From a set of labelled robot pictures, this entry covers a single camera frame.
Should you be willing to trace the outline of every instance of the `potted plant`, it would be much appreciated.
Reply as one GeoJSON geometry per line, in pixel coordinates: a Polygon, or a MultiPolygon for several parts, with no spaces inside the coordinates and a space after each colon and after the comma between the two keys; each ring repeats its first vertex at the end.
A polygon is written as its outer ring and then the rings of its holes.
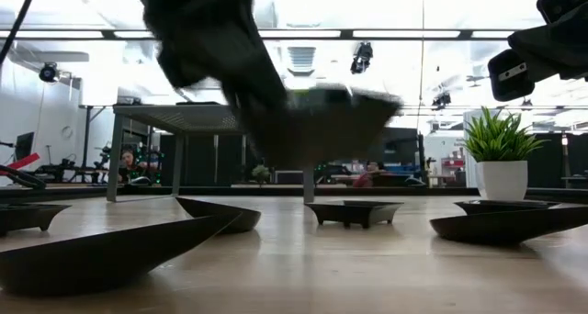
{"type": "Polygon", "coordinates": [[[269,169],[262,164],[258,164],[251,172],[251,176],[259,184],[259,187],[261,187],[269,178],[269,169]]]}
{"type": "Polygon", "coordinates": [[[521,116],[491,116],[482,108],[482,116],[468,123],[466,149],[478,163],[476,182],[480,195],[489,200],[519,201],[525,198],[528,184],[526,159],[544,140],[519,129],[521,116]]]}

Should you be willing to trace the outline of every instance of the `white ceiling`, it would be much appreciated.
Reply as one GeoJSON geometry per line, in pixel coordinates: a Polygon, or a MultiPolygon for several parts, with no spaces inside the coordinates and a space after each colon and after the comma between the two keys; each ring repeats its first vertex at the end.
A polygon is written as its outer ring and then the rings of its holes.
{"type": "MultiPolygon", "coordinates": [[[[0,29],[12,27],[23,0],[0,0],[0,29]]],[[[529,28],[542,24],[537,0],[255,0],[254,15],[260,28],[318,26],[321,28],[529,28]]],[[[28,29],[145,29],[138,0],[33,0],[23,28],[28,29]]],[[[286,70],[284,50],[312,45],[316,50],[313,74],[331,81],[400,95],[407,105],[430,105],[442,90],[452,95],[453,106],[499,105],[492,98],[489,80],[470,87],[468,75],[487,75],[485,65],[505,42],[377,41],[374,59],[365,74],[349,72],[353,41],[269,41],[266,43],[277,69],[286,70]]],[[[61,62],[62,70],[83,76],[87,72],[112,72],[104,51],[123,49],[118,74],[121,93],[154,97],[173,103],[178,96],[153,60],[152,42],[20,41],[14,53],[39,67],[43,52],[83,52],[90,62],[61,62]]],[[[557,78],[537,85],[535,106],[588,105],[584,82],[557,78]]],[[[210,91],[200,96],[210,95],[210,91]]],[[[460,110],[436,113],[440,118],[460,110]]]]}

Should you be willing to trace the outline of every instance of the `computer monitor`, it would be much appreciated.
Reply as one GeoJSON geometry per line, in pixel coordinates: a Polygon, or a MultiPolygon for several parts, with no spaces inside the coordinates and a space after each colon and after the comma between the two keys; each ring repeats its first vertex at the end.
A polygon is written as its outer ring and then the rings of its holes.
{"type": "Polygon", "coordinates": [[[34,132],[18,135],[17,145],[15,146],[15,158],[17,161],[28,157],[32,153],[34,138],[34,132]]]}

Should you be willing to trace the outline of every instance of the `air vent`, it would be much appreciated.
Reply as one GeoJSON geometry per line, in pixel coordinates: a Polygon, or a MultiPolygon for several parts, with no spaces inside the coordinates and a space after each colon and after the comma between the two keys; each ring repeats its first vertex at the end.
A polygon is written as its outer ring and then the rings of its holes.
{"type": "Polygon", "coordinates": [[[297,76],[309,76],[314,72],[314,47],[288,47],[288,70],[297,76]]]}

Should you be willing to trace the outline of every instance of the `ceiling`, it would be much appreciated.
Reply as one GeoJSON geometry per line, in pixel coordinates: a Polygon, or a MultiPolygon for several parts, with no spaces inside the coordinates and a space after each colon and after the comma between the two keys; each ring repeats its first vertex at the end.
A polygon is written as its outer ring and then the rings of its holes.
{"type": "MultiPolygon", "coordinates": [[[[12,27],[23,0],[0,0],[0,30],[12,27]]],[[[260,28],[473,28],[517,29],[539,26],[537,0],[254,0],[254,18],[260,28]]],[[[23,29],[145,29],[139,0],[33,0],[23,29]]],[[[277,70],[288,86],[314,81],[345,82],[352,86],[399,95],[411,107],[419,105],[420,93],[427,106],[419,113],[451,119],[479,105],[498,106],[488,79],[468,82],[468,75],[486,76],[486,64],[507,48],[502,41],[375,41],[374,58],[366,73],[351,75],[351,56],[358,41],[267,41],[277,70]],[[311,58],[310,76],[292,75],[292,48],[311,58]],[[433,98],[441,92],[452,95],[453,109],[430,111],[433,98]]],[[[154,60],[156,42],[25,41],[13,49],[13,60],[39,68],[49,58],[61,58],[59,68],[74,76],[111,74],[119,81],[120,95],[137,95],[158,104],[182,98],[165,80],[154,60]]],[[[548,79],[537,85],[531,97],[534,106],[588,106],[584,82],[548,79]]],[[[187,94],[199,100],[221,100],[214,82],[200,84],[187,94]]],[[[511,106],[521,101],[509,102],[511,106]]],[[[537,120],[576,123],[584,117],[568,111],[546,109],[537,120]]]]}

